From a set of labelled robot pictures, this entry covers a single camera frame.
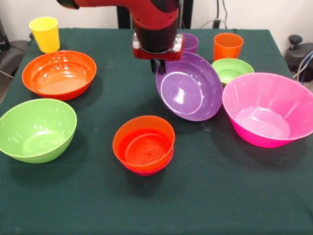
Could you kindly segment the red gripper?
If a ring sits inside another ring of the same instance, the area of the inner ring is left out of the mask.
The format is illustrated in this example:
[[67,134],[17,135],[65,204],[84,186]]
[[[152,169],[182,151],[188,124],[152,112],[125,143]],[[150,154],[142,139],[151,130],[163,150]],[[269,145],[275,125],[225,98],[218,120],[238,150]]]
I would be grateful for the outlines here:
[[177,34],[174,45],[171,49],[162,53],[151,53],[145,51],[137,38],[137,35],[133,35],[133,54],[135,58],[138,59],[150,59],[152,73],[156,73],[158,68],[158,74],[166,73],[166,61],[179,61],[183,54],[184,48],[184,36],[182,34]]

